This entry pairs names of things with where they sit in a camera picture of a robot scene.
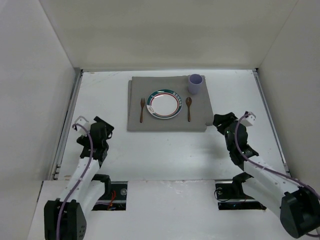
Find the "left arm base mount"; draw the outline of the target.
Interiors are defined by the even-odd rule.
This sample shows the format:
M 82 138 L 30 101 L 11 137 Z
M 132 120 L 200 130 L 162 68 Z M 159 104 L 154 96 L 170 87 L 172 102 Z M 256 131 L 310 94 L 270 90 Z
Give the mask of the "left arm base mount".
M 104 184 L 104 194 L 98 199 L 93 211 L 125 211 L 127 207 L 128 182 L 111 181 L 109 175 L 96 174 L 93 181 Z

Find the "purple cup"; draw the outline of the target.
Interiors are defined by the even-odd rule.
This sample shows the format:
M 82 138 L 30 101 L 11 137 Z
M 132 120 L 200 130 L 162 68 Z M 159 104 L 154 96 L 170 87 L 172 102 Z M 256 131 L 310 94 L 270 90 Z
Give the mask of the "purple cup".
M 192 95 L 199 93 L 204 79 L 199 74 L 191 74 L 188 77 L 188 91 Z

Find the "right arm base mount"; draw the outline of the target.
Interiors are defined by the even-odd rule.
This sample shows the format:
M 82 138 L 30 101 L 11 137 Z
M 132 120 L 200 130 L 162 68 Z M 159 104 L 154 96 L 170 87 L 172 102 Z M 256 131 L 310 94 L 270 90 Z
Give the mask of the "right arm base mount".
M 215 183 L 214 197 L 220 211 L 265 211 L 267 209 L 260 202 L 244 193 L 242 184 L 249 178 L 251 176 L 243 172 L 233 177 L 232 180 L 220 180 Z

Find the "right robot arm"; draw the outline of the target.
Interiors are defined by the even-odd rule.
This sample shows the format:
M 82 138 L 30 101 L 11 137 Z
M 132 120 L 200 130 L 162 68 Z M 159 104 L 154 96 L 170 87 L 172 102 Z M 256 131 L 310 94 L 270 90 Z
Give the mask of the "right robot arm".
M 274 213 L 293 238 L 314 238 L 320 226 L 320 195 L 309 185 L 274 170 L 248 144 L 247 128 L 256 116 L 245 112 L 240 118 L 233 112 L 215 114 L 213 125 L 224 135 L 229 157 L 242 170 L 232 179 L 236 196 L 248 196 Z

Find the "white plate green red rim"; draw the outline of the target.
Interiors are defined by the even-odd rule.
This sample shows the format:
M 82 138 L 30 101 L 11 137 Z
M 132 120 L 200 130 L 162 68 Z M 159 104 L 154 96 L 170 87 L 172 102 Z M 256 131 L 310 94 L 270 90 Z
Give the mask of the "white plate green red rim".
M 149 95 L 147 111 L 155 118 L 168 120 L 176 117 L 183 107 L 182 98 L 173 90 L 160 89 Z

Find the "brown wooden fork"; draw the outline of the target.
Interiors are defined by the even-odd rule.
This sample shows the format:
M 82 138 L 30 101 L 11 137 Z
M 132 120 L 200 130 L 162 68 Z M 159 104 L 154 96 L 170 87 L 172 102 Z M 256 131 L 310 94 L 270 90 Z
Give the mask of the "brown wooden fork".
M 145 104 L 146 104 L 145 98 L 141 98 L 141 100 L 140 100 L 140 118 L 139 118 L 140 123 L 143 122 L 143 112 L 144 112 Z

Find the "grey cloth placemat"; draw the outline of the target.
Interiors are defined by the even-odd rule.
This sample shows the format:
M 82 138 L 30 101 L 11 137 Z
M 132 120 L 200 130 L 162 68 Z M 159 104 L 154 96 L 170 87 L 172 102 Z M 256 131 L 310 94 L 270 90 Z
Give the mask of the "grey cloth placemat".
M 192 95 L 188 91 L 188 79 L 187 75 L 168 77 L 133 76 L 128 81 L 127 130 L 129 132 L 205 132 L 214 121 L 207 83 L 203 79 L 199 93 Z M 145 106 L 143 122 L 140 123 L 141 98 L 145 98 L 147 104 L 149 95 L 162 89 L 175 91 L 181 97 L 182 109 L 180 113 L 170 119 L 158 119 L 153 117 Z M 188 122 L 187 97 L 192 99 L 190 122 Z

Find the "brown wooden spoon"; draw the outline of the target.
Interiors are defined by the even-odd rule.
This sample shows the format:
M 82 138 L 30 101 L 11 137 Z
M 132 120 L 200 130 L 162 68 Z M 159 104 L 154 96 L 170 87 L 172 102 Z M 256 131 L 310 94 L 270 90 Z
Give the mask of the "brown wooden spoon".
M 191 105 L 192 105 L 192 98 L 191 97 L 187 97 L 185 100 L 185 103 L 187 105 L 187 120 L 188 122 L 191 121 Z

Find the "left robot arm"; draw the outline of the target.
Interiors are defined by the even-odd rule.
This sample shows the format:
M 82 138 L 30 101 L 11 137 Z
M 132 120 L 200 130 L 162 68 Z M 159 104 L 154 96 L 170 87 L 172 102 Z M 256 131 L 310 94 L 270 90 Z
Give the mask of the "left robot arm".
M 99 174 L 107 157 L 114 127 L 96 116 L 93 123 L 79 116 L 72 128 L 80 134 L 76 142 L 83 147 L 78 165 L 67 186 L 55 200 L 44 206 L 44 237 L 47 240 L 82 240 L 87 217 L 97 201 L 111 191 L 111 180 Z

